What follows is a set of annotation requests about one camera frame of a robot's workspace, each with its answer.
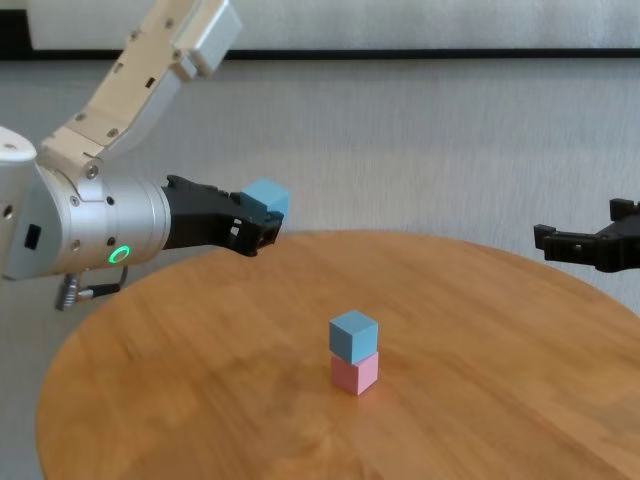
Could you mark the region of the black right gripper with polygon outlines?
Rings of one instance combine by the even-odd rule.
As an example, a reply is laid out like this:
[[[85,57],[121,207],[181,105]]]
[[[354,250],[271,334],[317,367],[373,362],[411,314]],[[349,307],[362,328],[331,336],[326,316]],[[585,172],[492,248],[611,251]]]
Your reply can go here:
[[[611,199],[609,213],[614,222],[596,236],[535,225],[535,248],[543,252],[546,261],[596,264],[596,269],[605,273],[638,269],[639,211],[636,201]]]

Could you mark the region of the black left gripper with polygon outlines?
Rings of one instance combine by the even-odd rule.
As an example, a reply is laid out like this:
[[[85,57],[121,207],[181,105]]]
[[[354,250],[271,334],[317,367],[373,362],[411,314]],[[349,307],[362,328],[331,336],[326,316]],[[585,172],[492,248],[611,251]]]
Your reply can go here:
[[[243,192],[229,193],[177,175],[167,177],[162,191],[171,220],[164,250],[210,245],[254,257],[275,243],[284,220],[283,213]]]

